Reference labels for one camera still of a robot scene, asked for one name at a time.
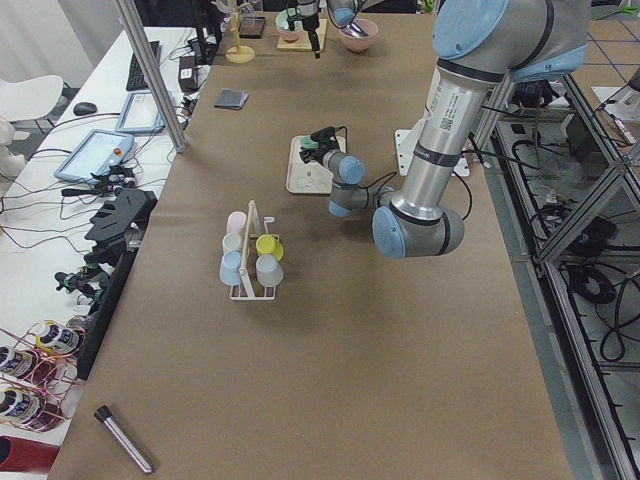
white desk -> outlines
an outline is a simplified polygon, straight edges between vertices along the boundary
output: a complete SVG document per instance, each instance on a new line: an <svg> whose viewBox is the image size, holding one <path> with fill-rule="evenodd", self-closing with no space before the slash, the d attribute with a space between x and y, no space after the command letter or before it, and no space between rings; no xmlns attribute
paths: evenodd
<svg viewBox="0 0 640 480"><path fill-rule="evenodd" d="M178 85L177 56L186 50L176 52L170 59L169 55L185 45L185 41L195 36L190 28L147 28L149 40L161 42L161 73L170 92L182 97ZM125 98L126 79L131 58L131 46L122 32L109 49L100 64L96 67L86 84L80 90L74 101L69 105L59 123L75 118L73 106L78 102L92 102L98 107L98 113L120 112ZM40 146L45 148L62 148L73 150L76 145L93 129L113 130L117 122L116 116L85 118L56 128ZM148 137L136 137L135 149L144 145ZM175 151L171 140L166 134L155 136L136 155L138 166L135 169L139 188L152 190L157 197L162 191L164 179L169 173ZM56 182L53 172L66 158L60 152L45 152L36 155L24 169L18 182L29 190L41 190ZM64 183L60 188L69 186ZM24 188L14 184L6 194L6 212L0 215L0 224L28 229L66 230L65 233L55 232L24 232L9 230L10 235L22 245L34 245L37 242L58 235L64 235L77 250L90 250L93 242L83 237L91 225L88 223L95 210L107 198L93 196L82 197L83 204L77 198L65 199L60 218L60 188L40 193L25 194ZM3 315L0 327L16 335L24 334L32 325L43 320L56 320L66 323L71 317L82 310L76 306L77 293L66 294L55 290L57 282L54 274L58 271L74 272L84 264L81 253L74 251L67 240L56 239L46 241L41 245L25 250L16 246L5 234L0 233L0 304ZM14 340L0 332L0 345L12 345ZM71 415L74 407L70 405ZM30 438L47 443L61 444L68 428L68 422L44 434L29 433L23 430L0 425L0 435ZM43 479L43 475L27 475L0 473L0 479Z"/></svg>

spice rack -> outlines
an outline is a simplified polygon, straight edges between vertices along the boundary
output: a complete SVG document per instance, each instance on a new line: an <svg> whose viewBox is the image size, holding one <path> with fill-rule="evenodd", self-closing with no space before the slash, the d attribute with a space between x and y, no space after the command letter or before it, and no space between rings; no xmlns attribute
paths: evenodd
<svg viewBox="0 0 640 480"><path fill-rule="evenodd" d="M276 221L275 217L264 217L260 220L258 214L258 208L256 203L251 200L248 204L247 211L247 225L244 230L244 239L242 242L242 260L240 262L240 278L242 284L235 285L229 288L229 298L234 301L260 301L260 300L275 300L276 291L278 287L264 287L259 285L257 289L254 289L254 278L250 275L247 268L247 261L252 249L255 250L255 242L258 237L265 233L270 233L278 241L280 236L278 234L269 232L269 225Z"/></svg>
<svg viewBox="0 0 640 480"><path fill-rule="evenodd" d="M47 428L48 425L57 425L62 420L70 419L70 417L63 415L62 405L69 396L72 387L79 385L79 382L76 379L77 360L74 353L65 355L50 354L38 348L36 345L36 335L33 333L35 327L36 325L33 325L22 336L17 336L8 330L0 328L0 332L15 340L13 348L26 350L37 359L36 366L32 372L21 379L0 372L0 388L2 390L13 388L23 393L33 395L45 405L45 408L27 423L16 424L0 419L0 424L30 432L43 432L49 430L49 428ZM80 335L81 339L84 339L86 336L85 330L81 327L66 328L74 330ZM38 372L43 367L50 368L50 370L40 377Z"/></svg>

keyboard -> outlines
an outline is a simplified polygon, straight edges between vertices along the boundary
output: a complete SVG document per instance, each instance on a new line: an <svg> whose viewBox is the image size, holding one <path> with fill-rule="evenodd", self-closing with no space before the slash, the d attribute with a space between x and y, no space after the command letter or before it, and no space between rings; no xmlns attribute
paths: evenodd
<svg viewBox="0 0 640 480"><path fill-rule="evenodd" d="M153 55L156 57L156 60L160 58L160 42L153 41L149 42L149 46L153 51ZM144 79L144 73L142 73L142 67L140 63L138 63L138 59L134 54L131 55L131 63L129 64L129 77L127 78L127 92L131 92L133 90L144 90L149 88L147 85L147 81Z"/></svg>

computer mouse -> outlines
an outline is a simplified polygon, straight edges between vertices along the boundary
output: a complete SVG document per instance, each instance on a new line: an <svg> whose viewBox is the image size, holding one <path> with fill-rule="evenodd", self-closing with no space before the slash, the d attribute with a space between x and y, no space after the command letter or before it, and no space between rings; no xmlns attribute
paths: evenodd
<svg viewBox="0 0 640 480"><path fill-rule="evenodd" d="M91 115L92 113L96 113L97 111L98 107L96 107L95 103L91 102L76 103L75 107L73 107L73 114L77 117L82 117L83 115Z"/></svg>

cup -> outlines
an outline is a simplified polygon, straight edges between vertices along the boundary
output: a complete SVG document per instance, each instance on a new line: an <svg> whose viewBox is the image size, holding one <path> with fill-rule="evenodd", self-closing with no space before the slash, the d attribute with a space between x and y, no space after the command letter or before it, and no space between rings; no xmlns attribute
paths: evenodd
<svg viewBox="0 0 640 480"><path fill-rule="evenodd" d="M227 217L227 233L239 233L244 235L247 226L247 214L244 212L231 212Z"/></svg>
<svg viewBox="0 0 640 480"><path fill-rule="evenodd" d="M277 261L282 260L282 257L284 257L282 244L274 235L268 233L258 237L258 240L256 240L256 250L258 255L271 254L276 257Z"/></svg>
<svg viewBox="0 0 640 480"><path fill-rule="evenodd" d="M220 281L225 285L233 287L242 283L242 277L240 276L240 262L242 261L242 255L240 252L229 252L222 256L220 261Z"/></svg>
<svg viewBox="0 0 640 480"><path fill-rule="evenodd" d="M240 252L244 239L239 233L227 233L222 239L222 253Z"/></svg>
<svg viewBox="0 0 640 480"><path fill-rule="evenodd" d="M273 255L267 253L258 257L256 262L256 276L263 287L275 287L282 282L284 270Z"/></svg>
<svg viewBox="0 0 640 480"><path fill-rule="evenodd" d="M60 447L18 437L0 437L0 472L49 473Z"/></svg>

